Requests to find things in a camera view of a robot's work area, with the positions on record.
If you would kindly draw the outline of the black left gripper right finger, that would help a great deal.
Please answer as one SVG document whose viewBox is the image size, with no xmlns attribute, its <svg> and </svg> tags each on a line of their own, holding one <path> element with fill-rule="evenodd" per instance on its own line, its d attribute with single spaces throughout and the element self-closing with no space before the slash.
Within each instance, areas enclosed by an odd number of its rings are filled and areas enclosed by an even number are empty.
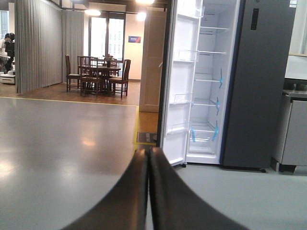
<svg viewBox="0 0 307 230">
<path fill-rule="evenodd" d="M 149 191 L 154 229 L 246 229 L 191 190 L 170 165 L 161 148 L 151 148 L 148 155 Z"/>
</svg>

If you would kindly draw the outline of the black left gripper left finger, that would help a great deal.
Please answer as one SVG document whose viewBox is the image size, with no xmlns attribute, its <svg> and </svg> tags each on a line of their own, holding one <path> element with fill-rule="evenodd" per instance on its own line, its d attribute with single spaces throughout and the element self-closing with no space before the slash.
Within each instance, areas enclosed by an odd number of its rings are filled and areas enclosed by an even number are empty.
<svg viewBox="0 0 307 230">
<path fill-rule="evenodd" d="M 114 187 L 65 230 L 143 230 L 148 198 L 148 155 L 139 149 Z"/>
</svg>

